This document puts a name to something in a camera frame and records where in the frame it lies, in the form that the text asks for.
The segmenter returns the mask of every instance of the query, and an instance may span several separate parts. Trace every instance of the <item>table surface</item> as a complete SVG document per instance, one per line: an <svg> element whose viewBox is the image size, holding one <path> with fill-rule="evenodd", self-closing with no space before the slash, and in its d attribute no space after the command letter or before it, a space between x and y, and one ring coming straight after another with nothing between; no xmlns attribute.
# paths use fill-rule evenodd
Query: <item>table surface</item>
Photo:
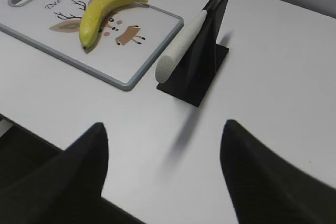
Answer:
<svg viewBox="0 0 336 224"><path fill-rule="evenodd" d="M207 0L150 0L187 24ZM156 89L155 65L123 92L0 33L0 114L65 149L94 122L108 132L103 197L148 224L237 223L219 163L238 120L336 187L336 20L278 0L229 0L230 48L200 108Z"/></svg>

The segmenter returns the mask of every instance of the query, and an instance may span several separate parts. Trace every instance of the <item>knife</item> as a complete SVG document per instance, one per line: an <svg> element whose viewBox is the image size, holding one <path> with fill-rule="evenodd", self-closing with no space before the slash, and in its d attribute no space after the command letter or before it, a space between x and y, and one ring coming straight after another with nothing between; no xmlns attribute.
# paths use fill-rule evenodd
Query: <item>knife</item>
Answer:
<svg viewBox="0 0 336 224"><path fill-rule="evenodd" d="M183 58L192 42L201 30L207 14L213 10L221 0L210 0L202 11L175 36L161 54L155 70L158 83L168 80L177 64Z"/></svg>

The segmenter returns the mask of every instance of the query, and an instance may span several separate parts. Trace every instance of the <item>white cutting board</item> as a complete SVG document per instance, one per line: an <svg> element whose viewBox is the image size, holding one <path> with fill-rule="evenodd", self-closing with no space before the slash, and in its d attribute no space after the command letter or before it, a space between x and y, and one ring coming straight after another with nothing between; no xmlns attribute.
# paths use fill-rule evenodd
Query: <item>white cutting board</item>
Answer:
<svg viewBox="0 0 336 224"><path fill-rule="evenodd" d="M0 0L0 30L122 90L130 90L181 29L183 20L135 3L112 13L95 48L85 52L78 27L89 1L32 0L13 7L11 0Z"/></svg>

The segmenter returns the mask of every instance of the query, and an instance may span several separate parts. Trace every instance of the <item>black knife holder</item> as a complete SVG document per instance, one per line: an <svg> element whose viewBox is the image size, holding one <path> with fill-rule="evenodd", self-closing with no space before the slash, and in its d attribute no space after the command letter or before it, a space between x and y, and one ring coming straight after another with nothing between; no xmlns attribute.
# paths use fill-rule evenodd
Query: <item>black knife holder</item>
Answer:
<svg viewBox="0 0 336 224"><path fill-rule="evenodd" d="M216 0L210 0L206 6ZM196 107L200 105L229 49L216 43L228 0L208 11L201 31L176 66L157 89Z"/></svg>

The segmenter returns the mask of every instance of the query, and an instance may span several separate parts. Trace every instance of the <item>yellow banana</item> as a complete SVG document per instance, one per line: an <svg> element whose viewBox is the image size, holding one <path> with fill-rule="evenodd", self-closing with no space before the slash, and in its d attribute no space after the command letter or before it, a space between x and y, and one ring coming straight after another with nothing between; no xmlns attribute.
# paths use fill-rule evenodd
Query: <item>yellow banana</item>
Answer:
<svg viewBox="0 0 336 224"><path fill-rule="evenodd" d="M79 39L84 49L94 45L101 22L114 9L148 0L93 0L87 7L79 26Z"/></svg>

